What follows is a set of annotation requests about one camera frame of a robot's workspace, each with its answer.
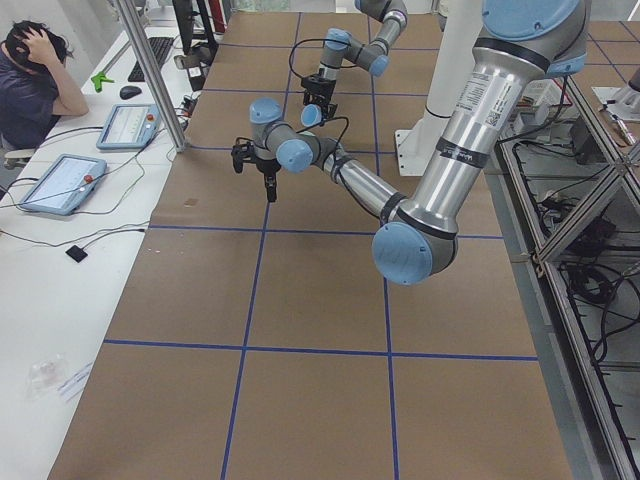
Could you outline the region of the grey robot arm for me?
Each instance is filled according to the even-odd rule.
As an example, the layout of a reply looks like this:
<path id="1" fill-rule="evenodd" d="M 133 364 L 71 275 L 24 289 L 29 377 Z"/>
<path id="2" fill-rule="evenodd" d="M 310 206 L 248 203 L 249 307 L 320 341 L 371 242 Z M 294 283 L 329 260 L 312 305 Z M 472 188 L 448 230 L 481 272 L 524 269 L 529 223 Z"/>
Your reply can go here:
<path id="1" fill-rule="evenodd" d="M 405 30 L 408 13 L 403 1 L 355 1 L 360 12 L 381 23 L 378 34 L 367 44 L 351 33 L 329 28 L 322 40 L 323 51 L 318 72 L 301 78 L 304 89 L 301 123 L 305 127 L 319 125 L 334 117 L 337 105 L 332 102 L 338 73 L 344 61 L 381 76 L 389 64 L 389 50 Z"/>
<path id="2" fill-rule="evenodd" d="M 413 285 L 453 262 L 457 214 L 525 88 L 534 81 L 568 77 L 583 67 L 591 5 L 445 3 L 444 36 L 432 82 L 432 92 L 444 97 L 444 114 L 426 112 L 396 144 L 399 153 L 416 160 L 421 176 L 411 195 L 369 171 L 339 140 L 313 132 L 334 117 L 330 98 L 343 63 L 382 74 L 390 48 L 407 27 L 408 12 L 401 1 L 360 1 L 357 8 L 379 21 L 379 33 L 362 43 L 344 30 L 330 29 L 318 72 L 302 81 L 302 129 L 285 121 L 277 101 L 255 100 L 249 108 L 252 135 L 235 142 L 233 166 L 241 171 L 254 165 L 264 176 L 269 200 L 276 197 L 278 171 L 321 169 L 380 221 L 372 243 L 380 274 L 393 283 Z"/>

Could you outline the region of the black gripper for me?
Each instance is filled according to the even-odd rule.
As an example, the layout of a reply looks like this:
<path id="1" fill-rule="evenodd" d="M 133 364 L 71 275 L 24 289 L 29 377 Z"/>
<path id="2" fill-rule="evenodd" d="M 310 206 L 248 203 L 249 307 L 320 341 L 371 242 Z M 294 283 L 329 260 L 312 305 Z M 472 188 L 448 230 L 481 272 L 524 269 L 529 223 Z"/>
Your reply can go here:
<path id="1" fill-rule="evenodd" d="M 251 140 L 240 142 L 239 140 L 232 146 L 231 156 L 233 157 L 233 168 L 237 174 L 241 174 L 245 164 L 255 165 L 264 175 L 264 185 L 269 202 L 277 201 L 277 176 L 280 164 L 276 159 L 263 159 L 257 153 L 257 148 Z"/>
<path id="2" fill-rule="evenodd" d="M 335 80 L 327 79 L 319 74 L 303 77 L 301 86 L 303 92 L 303 105 L 317 104 L 322 108 L 324 119 L 331 119 L 337 109 L 332 103 L 332 95 L 336 85 Z"/>

